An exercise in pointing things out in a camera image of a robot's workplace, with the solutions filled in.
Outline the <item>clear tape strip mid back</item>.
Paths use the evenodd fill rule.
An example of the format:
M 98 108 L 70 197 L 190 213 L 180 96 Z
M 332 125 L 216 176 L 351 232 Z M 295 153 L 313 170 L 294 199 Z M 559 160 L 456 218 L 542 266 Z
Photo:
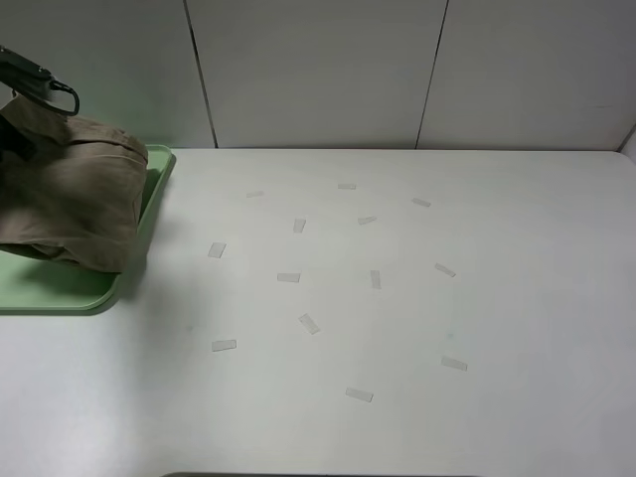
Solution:
M 370 217 L 361 217 L 361 218 L 357 218 L 357 222 L 360 226 L 362 225 L 366 225 L 369 224 L 373 221 L 375 221 L 377 218 L 375 216 L 370 216 Z

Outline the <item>clear tape strip front left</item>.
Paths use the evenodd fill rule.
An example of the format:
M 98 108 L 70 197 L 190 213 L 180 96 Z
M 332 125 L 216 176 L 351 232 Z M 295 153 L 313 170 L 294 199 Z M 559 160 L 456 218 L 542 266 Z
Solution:
M 233 350 L 237 347 L 238 342 L 236 340 L 220 340 L 214 341 L 211 345 L 211 350 L 214 353 Z

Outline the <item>clear tape strip front right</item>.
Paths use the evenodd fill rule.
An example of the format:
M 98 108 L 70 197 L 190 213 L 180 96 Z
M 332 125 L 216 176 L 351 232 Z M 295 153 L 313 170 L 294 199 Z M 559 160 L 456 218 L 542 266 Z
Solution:
M 462 361 L 443 356 L 440 360 L 440 364 L 444 367 L 456 369 L 462 372 L 466 372 L 468 370 L 468 365 Z

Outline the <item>khaki jeans shorts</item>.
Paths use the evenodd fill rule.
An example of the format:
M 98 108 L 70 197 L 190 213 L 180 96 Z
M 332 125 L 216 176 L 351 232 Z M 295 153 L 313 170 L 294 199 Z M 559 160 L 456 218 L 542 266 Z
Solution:
M 35 147 L 1 155 L 1 248 L 34 259 L 119 273 L 131 256 L 148 151 L 125 131 L 65 117 L 24 96 L 1 116 Z

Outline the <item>clear tape strip mid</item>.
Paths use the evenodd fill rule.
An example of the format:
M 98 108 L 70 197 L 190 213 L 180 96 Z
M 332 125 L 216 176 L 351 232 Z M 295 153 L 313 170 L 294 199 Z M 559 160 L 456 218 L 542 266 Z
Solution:
M 302 234 L 306 225 L 305 219 L 295 219 L 293 224 L 293 232 L 295 234 Z
M 357 218 L 357 222 L 360 226 L 362 225 L 366 225 L 369 224 L 373 221 L 375 221 L 377 218 L 375 216 L 370 216 L 370 217 L 361 217 L 361 218 Z

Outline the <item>clear tape strip mid left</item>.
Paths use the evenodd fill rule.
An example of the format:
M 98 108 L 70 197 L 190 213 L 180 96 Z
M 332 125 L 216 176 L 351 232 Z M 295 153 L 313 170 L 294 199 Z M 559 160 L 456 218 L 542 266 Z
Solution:
M 293 232 L 295 234 L 302 234 L 306 225 L 305 219 L 295 219 L 293 224 Z

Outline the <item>clear tape strip front centre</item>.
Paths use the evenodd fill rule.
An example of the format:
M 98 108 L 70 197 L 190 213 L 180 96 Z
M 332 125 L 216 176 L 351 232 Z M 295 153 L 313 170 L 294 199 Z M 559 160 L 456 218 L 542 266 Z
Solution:
M 364 402 L 372 402 L 374 394 L 353 388 L 346 388 L 345 394 L 349 398 L 358 399 Z

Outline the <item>clear tape strip lower centre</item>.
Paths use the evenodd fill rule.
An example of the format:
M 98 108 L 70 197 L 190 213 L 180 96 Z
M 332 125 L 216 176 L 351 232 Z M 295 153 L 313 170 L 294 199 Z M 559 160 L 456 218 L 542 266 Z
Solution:
M 298 318 L 298 321 L 302 324 L 302 326 L 309 334 L 315 335 L 320 332 L 320 327 L 316 324 L 316 322 L 311 318 L 309 314 L 300 316 Z

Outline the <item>light green plastic tray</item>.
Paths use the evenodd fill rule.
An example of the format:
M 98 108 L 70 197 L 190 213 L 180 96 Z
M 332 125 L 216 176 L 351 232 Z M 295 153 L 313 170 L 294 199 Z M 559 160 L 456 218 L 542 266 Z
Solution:
M 101 273 L 75 265 L 1 254 L 1 314 L 92 315 L 110 306 L 129 275 L 145 260 L 164 191 L 176 157 L 164 145 L 149 145 L 148 173 L 138 233 L 126 269 Z

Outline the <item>clear tape strip back right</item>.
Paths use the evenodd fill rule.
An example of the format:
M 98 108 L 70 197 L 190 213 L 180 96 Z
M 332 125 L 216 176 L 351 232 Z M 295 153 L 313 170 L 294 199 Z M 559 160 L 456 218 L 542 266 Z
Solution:
M 431 204 L 430 204 L 429 202 L 427 202 L 427 201 L 425 201 L 425 200 L 423 200 L 423 199 L 420 199 L 420 198 L 413 198 L 413 199 L 411 199 L 411 201 L 412 201 L 414 204 L 419 205 L 419 206 L 422 206 L 422 207 L 427 207 L 427 208 L 429 208 L 429 207 L 431 206 Z

